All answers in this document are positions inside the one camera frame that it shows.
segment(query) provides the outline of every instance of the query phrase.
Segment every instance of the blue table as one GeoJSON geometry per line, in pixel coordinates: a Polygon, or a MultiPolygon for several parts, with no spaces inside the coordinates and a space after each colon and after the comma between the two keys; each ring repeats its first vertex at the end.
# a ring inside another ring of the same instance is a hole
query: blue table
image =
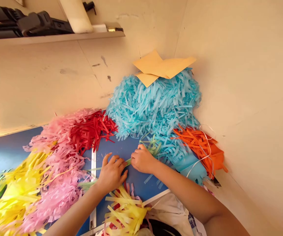
{"type": "MultiPolygon", "coordinates": [[[[41,131],[42,127],[37,127],[0,137],[0,171],[16,168],[20,165],[21,162],[29,155],[29,153],[23,150],[22,146],[27,145],[31,138],[40,134],[41,131]]],[[[115,137],[111,137],[111,139],[115,141],[115,143],[104,139],[100,142],[99,150],[96,153],[92,153],[92,150],[88,150],[84,153],[84,157],[89,157],[90,159],[93,158],[93,160],[95,160],[95,163],[86,160],[84,169],[91,169],[92,166],[101,167],[103,157],[109,152],[112,152],[113,155],[119,155],[124,160],[127,160],[131,157],[131,153],[134,152],[139,144],[139,139],[131,137],[124,141],[118,141],[115,137]]],[[[169,192],[165,185],[163,185],[161,189],[158,188],[158,179],[156,177],[153,176],[147,184],[144,184],[144,181],[149,177],[148,174],[140,173],[132,166],[128,166],[127,169],[128,177],[126,182],[134,184],[135,196],[139,196],[143,202],[150,203],[169,192]]],[[[96,175],[98,177],[100,175],[100,171],[97,171],[96,175]]],[[[96,214],[93,214],[94,219],[88,218],[78,235],[88,232],[93,227],[102,225],[102,222],[104,221],[104,214],[108,212],[107,206],[109,204],[110,202],[106,202],[103,199],[96,208],[96,214]]]]}

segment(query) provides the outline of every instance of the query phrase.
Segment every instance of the hand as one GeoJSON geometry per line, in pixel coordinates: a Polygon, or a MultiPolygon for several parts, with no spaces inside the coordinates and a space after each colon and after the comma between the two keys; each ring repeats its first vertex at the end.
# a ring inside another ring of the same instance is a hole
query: hand
{"type": "Polygon", "coordinates": [[[158,162],[143,144],[139,144],[138,149],[131,154],[132,166],[142,173],[153,174],[158,162]]]}
{"type": "Polygon", "coordinates": [[[121,176],[127,162],[124,161],[123,158],[119,158],[118,155],[112,156],[108,162],[108,158],[111,155],[112,153],[110,152],[103,158],[101,173],[95,184],[101,188],[105,195],[117,189],[127,178],[128,172],[128,170],[126,170],[121,176]]]}

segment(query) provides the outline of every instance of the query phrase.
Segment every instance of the tan paper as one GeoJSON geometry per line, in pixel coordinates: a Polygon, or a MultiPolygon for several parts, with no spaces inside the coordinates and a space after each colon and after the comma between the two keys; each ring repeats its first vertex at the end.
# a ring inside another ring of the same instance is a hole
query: tan paper
{"type": "Polygon", "coordinates": [[[171,79],[195,61],[193,57],[162,60],[154,50],[133,64],[142,72],[136,76],[146,87],[149,87],[158,77],[171,79]]]}
{"type": "Polygon", "coordinates": [[[159,78],[156,75],[153,74],[144,74],[144,73],[139,73],[136,74],[136,76],[140,79],[140,81],[147,87],[149,87],[154,81],[159,78]]]}

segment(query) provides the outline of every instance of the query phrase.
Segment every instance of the red shredded paper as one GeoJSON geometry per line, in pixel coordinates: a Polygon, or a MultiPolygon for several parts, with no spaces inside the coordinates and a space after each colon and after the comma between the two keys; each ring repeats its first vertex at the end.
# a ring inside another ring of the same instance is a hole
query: red shredded paper
{"type": "Polygon", "coordinates": [[[72,127],[70,131],[71,142],[76,151],[81,152],[81,156],[91,147],[93,147],[93,151],[98,150],[101,138],[113,142],[110,140],[110,136],[114,136],[113,132],[117,132],[117,126],[104,114],[105,110],[103,112],[99,110],[92,115],[85,116],[82,121],[75,123],[72,127]]]}

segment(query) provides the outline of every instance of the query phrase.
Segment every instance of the wall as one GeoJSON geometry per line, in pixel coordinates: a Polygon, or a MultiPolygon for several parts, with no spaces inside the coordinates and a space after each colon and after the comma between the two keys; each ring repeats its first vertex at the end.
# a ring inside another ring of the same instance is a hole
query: wall
{"type": "Polygon", "coordinates": [[[189,55],[198,119],[215,130],[231,176],[283,228],[283,0],[188,1],[175,56],[189,55]]]}
{"type": "MultiPolygon", "coordinates": [[[[14,0],[0,6],[66,19],[56,0],[25,2],[26,9],[14,0]]],[[[118,22],[126,37],[0,47],[0,135],[46,124],[54,112],[105,108],[123,76],[137,72],[133,61],[153,49],[173,57],[186,0],[94,3],[92,24],[118,22]]]]}

